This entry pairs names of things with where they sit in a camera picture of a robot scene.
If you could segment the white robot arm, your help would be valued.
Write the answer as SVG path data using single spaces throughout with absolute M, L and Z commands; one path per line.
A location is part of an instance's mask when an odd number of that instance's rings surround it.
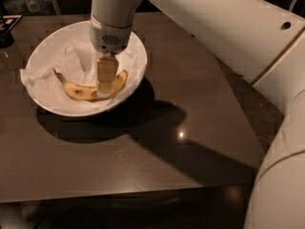
M 91 41 L 120 53 L 141 0 L 92 0 Z M 263 0 L 149 0 L 284 114 L 254 183 L 244 229 L 305 229 L 303 18 Z

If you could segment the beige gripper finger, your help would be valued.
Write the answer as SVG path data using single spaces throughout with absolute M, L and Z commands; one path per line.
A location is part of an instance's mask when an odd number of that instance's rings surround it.
M 119 63 L 113 55 L 104 55 L 96 60 L 97 94 L 99 96 L 108 97 L 111 94 L 118 65 Z

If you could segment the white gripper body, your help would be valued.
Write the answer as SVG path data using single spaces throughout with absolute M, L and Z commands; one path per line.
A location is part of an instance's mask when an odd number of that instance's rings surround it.
M 132 18 L 111 15 L 98 18 L 91 15 L 90 38 L 98 52 L 122 53 L 128 46 L 132 33 Z

